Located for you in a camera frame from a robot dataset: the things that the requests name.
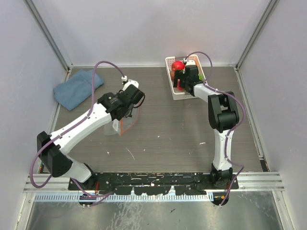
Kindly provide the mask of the clear zip bag orange zipper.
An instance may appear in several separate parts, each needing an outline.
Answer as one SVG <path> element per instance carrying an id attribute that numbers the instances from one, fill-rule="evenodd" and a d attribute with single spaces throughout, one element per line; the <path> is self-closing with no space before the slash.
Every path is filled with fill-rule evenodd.
<path id="1" fill-rule="evenodd" d="M 124 117 L 120 121 L 114 120 L 103 126 L 103 134 L 105 136 L 111 136 L 118 134 L 123 136 L 130 128 L 134 126 L 139 117 L 140 109 L 133 109 L 131 117 Z"/>

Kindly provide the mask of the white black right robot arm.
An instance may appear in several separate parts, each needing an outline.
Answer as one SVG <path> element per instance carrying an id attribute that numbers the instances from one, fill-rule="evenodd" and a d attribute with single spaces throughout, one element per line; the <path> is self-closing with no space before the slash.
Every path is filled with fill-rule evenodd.
<path id="1" fill-rule="evenodd" d="M 199 79 L 196 65 L 186 65 L 184 69 L 173 68 L 170 72 L 173 86 L 180 87 L 192 96 L 208 104 L 208 119 L 214 130 L 215 154 L 210 172 L 210 182 L 220 189 L 233 177 L 231 145 L 234 129 L 239 123 L 239 113 L 234 94 L 215 89 Z"/>

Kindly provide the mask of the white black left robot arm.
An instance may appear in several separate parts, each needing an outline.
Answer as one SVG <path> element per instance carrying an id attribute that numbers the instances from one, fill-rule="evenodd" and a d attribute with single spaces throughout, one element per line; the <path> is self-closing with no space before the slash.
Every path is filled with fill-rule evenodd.
<path id="1" fill-rule="evenodd" d="M 129 80 L 118 93 L 105 93 L 88 112 L 65 127 L 51 134 L 45 131 L 38 134 L 39 158 L 51 176 L 67 176 L 76 180 L 85 190 L 94 188 L 96 174 L 87 164 L 69 157 L 69 152 L 96 129 L 131 117 L 133 109 L 138 108 L 144 98 L 145 94 L 139 89 L 138 82 Z"/>

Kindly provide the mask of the brown toy kiwi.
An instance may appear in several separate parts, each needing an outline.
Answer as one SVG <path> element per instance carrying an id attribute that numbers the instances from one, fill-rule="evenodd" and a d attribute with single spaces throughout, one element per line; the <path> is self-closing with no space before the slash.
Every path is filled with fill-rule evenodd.
<path id="1" fill-rule="evenodd" d="M 171 80 L 173 81 L 174 78 L 175 78 L 175 72 L 174 72 L 174 71 L 171 71 L 171 72 L 170 72 L 170 77 L 171 77 Z"/>

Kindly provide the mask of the red toy apple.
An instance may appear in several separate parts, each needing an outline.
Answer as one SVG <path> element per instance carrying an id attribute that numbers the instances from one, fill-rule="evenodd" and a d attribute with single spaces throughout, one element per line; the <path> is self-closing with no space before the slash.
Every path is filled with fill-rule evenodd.
<path id="1" fill-rule="evenodd" d="M 182 61 L 174 61 L 171 65 L 171 70 L 172 71 L 182 71 L 185 69 L 185 64 Z"/>

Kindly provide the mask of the white perforated plastic basket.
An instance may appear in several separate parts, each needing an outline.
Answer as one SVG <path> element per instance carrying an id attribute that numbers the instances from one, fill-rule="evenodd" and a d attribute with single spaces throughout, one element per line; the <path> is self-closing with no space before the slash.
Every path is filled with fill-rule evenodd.
<path id="1" fill-rule="evenodd" d="M 196 54 L 193 54 L 191 56 L 188 57 L 188 59 L 193 59 L 196 62 L 196 66 L 198 68 L 199 71 L 199 75 L 203 76 L 203 80 L 206 79 L 205 74 L 202 70 L 202 66 L 200 64 L 200 60 L 198 58 L 198 56 Z M 174 61 L 183 60 L 183 57 L 166 57 L 165 58 L 165 64 L 166 64 L 166 73 L 167 73 L 167 77 L 168 77 L 168 81 L 169 81 L 169 85 L 170 85 L 170 89 L 171 89 L 171 93 L 172 93 L 172 97 L 173 100 L 185 100 L 185 99 L 192 99 L 193 96 L 190 95 L 187 92 L 179 92 L 176 88 L 173 88 L 173 81 L 171 80 L 170 77 L 170 72 L 171 72 L 171 65 Z"/>

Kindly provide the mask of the blue folded cloth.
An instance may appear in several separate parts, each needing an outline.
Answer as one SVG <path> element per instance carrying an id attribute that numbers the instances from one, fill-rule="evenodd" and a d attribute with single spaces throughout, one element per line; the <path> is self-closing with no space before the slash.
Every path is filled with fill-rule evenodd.
<path id="1" fill-rule="evenodd" d="M 79 70 L 53 89 L 54 99 L 71 111 L 92 95 L 92 70 Z"/>

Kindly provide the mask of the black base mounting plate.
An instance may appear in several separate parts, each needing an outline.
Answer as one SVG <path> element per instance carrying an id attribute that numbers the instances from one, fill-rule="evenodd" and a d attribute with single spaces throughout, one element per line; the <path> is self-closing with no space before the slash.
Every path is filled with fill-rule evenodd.
<path id="1" fill-rule="evenodd" d="M 98 173 L 91 188 L 100 194 L 113 192 L 116 195 L 146 194 L 166 195 L 171 189 L 175 195 L 205 195 L 207 190 L 226 190 L 230 182 L 213 183 L 208 173 L 203 172 L 104 172 Z"/>

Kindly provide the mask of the right aluminium corner post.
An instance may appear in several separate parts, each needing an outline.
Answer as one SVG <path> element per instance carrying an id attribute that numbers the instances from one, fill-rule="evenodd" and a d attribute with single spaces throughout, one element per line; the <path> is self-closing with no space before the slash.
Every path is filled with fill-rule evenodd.
<path id="1" fill-rule="evenodd" d="M 270 16 L 272 15 L 273 11 L 275 10 L 276 6 L 278 5 L 280 1 L 279 0 L 270 0 L 263 12 L 263 14 L 261 15 L 256 28 L 254 29 L 247 45 L 244 48 L 244 51 L 242 53 L 242 55 L 240 56 L 238 63 L 235 65 L 235 68 L 237 71 L 240 70 L 240 68 L 242 67 L 244 61 L 246 60 L 246 58 L 248 57 L 250 51 L 252 50 L 253 46 L 255 45 L 257 39 L 259 38 L 261 32 L 263 31 L 267 21 L 269 20 Z"/>

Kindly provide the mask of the aluminium corner post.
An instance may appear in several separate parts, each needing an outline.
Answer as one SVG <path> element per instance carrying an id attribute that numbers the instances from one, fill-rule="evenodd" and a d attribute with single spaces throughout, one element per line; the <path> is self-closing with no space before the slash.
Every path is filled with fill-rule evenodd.
<path id="1" fill-rule="evenodd" d="M 235 65 L 235 68 L 237 71 L 240 70 L 240 68 L 242 67 L 244 61 L 246 60 L 246 58 L 248 57 L 250 51 L 252 50 L 253 46 L 255 45 L 257 39 L 259 38 L 261 32 L 263 31 L 267 21 L 269 20 L 270 16 L 272 15 L 273 11 L 275 10 L 276 6 L 278 5 L 280 1 L 279 0 L 270 0 L 263 12 L 263 14 L 261 15 L 256 28 L 254 29 L 247 45 L 244 48 L 244 51 L 242 53 L 242 55 L 240 56 L 238 63 Z"/>
<path id="2" fill-rule="evenodd" d="M 61 47 L 60 41 L 55 36 L 55 31 L 52 31 L 52 23 L 47 22 L 47 16 L 43 15 L 43 5 L 40 0 L 24 0 L 27 8 L 36 21 L 39 29 L 46 38 L 48 44 L 51 46 L 54 54 L 58 58 L 60 64 L 64 69 L 69 72 L 72 69 L 72 63 L 69 61 L 68 55 L 65 53 L 64 48 Z"/>

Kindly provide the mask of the left aluminium corner post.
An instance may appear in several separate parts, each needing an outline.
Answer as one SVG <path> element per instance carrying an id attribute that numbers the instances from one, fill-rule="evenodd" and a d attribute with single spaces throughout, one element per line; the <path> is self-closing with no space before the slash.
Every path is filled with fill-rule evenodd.
<path id="1" fill-rule="evenodd" d="M 46 38 L 48 44 L 51 46 L 54 54 L 58 58 L 60 64 L 64 69 L 69 72 L 72 69 L 72 63 L 69 61 L 68 55 L 65 53 L 64 48 L 61 47 L 60 41 L 55 36 L 55 31 L 52 31 L 52 23 L 47 22 L 47 16 L 43 15 L 43 5 L 40 0 L 24 0 L 27 8 L 36 21 L 39 29 Z"/>

